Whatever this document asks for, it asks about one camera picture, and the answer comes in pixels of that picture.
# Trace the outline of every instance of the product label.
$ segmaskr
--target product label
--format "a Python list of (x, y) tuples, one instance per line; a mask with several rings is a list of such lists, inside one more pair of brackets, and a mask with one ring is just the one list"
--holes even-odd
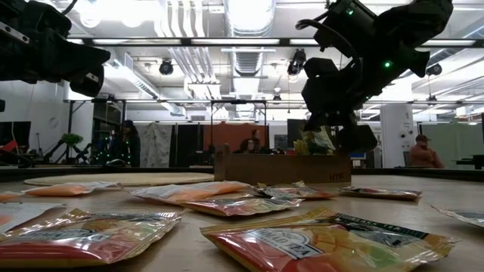
[(320, 249), (310, 245), (309, 237), (291, 229), (267, 228), (251, 230), (247, 234), (288, 254), (294, 260), (323, 253)]
[(69, 229), (69, 230), (40, 230), (19, 235), (10, 240), (66, 240), (75, 239), (83, 240), (90, 243), (99, 243), (111, 237), (111, 234), (97, 233), (89, 229)]

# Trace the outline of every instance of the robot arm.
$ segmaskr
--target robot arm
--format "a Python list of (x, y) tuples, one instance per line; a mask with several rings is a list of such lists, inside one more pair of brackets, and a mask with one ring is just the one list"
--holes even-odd
[(98, 95), (104, 83), (102, 64), (110, 53), (68, 42), (71, 26), (50, 5), (0, 0), (0, 81), (67, 80), (80, 94)]
[(415, 48), (441, 33), (452, 11), (451, 0), (414, 0), (377, 16), (359, 0), (337, 0), (320, 17), (298, 22), (297, 29), (317, 29), (321, 51), (334, 46), (352, 59), (341, 70), (329, 59), (306, 62), (309, 79), (302, 96), (312, 113), (306, 130), (341, 125), (339, 145), (345, 151), (374, 149), (376, 138), (369, 127), (356, 125), (354, 111), (408, 69), (425, 76), (430, 53)]

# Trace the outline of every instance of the fluorescent light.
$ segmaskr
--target fluorescent light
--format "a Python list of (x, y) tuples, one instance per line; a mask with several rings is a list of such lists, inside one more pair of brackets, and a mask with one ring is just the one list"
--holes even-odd
[(242, 38), (232, 38), (232, 39), (192, 39), (191, 43), (193, 45), (278, 45), (279, 39), (242, 39)]
[(291, 39), (290, 45), (318, 45), (314, 39)]
[(222, 53), (275, 53), (275, 49), (255, 48), (222, 48)]
[(84, 45), (84, 42), (81, 39), (67, 39), (68, 42), (73, 42), (78, 45)]
[(140, 104), (143, 104), (143, 103), (158, 103), (157, 100), (127, 100), (126, 103), (140, 103)]
[(471, 46), (476, 43), (476, 40), (430, 40), (424, 43), (421, 47), (426, 46)]
[(181, 99), (161, 99), (158, 102), (163, 103), (163, 102), (168, 102), (168, 103), (180, 103), (180, 104), (210, 104), (212, 101), (211, 100), (195, 100), (195, 99), (186, 99), (186, 100), (181, 100)]
[(96, 45), (138, 45), (138, 44), (152, 44), (152, 45), (181, 45), (180, 39), (93, 39)]

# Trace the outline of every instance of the wooden crate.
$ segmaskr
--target wooden crate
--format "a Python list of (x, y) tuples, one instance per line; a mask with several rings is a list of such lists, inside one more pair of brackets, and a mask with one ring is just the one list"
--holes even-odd
[(351, 162), (343, 156), (233, 154), (228, 145), (216, 148), (216, 181), (248, 184), (351, 184)]

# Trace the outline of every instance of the curtain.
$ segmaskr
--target curtain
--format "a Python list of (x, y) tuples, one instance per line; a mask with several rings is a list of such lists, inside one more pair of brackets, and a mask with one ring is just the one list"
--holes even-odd
[(168, 168), (172, 125), (137, 125), (141, 139), (141, 167)]

